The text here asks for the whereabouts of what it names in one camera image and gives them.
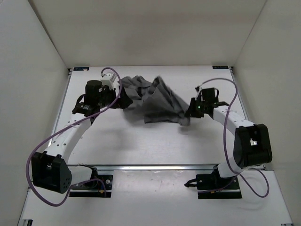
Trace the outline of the grey pleated skirt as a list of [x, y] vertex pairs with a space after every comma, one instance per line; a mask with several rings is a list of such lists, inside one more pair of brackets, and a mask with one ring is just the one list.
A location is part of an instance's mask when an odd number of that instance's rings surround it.
[[190, 126], [190, 117], [185, 116], [189, 104], [174, 93], [161, 76], [157, 76], [153, 82], [142, 76], [127, 76], [121, 79], [121, 84], [133, 101], [123, 110], [129, 122], [144, 120], [145, 124], [171, 122]]

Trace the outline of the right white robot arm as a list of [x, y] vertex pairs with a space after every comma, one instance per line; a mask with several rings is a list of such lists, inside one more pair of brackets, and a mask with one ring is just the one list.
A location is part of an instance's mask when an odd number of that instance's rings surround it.
[[228, 156], [224, 150], [226, 162], [216, 165], [217, 173], [211, 176], [215, 188], [223, 188], [228, 178], [241, 173], [243, 169], [270, 163], [272, 151], [269, 131], [264, 124], [255, 124], [230, 109], [226, 102], [219, 101], [219, 90], [196, 87], [196, 97], [190, 101], [185, 115], [191, 118], [202, 118], [209, 115], [223, 126], [223, 144], [226, 148], [226, 132], [234, 136], [233, 154]]

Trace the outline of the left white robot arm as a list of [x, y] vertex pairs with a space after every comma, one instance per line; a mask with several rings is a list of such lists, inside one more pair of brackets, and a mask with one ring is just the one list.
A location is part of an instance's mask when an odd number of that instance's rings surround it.
[[90, 80], [85, 85], [67, 121], [65, 130], [55, 135], [52, 144], [31, 157], [32, 182], [36, 187], [60, 194], [83, 182], [87, 187], [98, 183], [95, 167], [86, 164], [70, 169], [69, 158], [84, 133], [106, 109], [125, 109], [132, 100], [120, 81]]

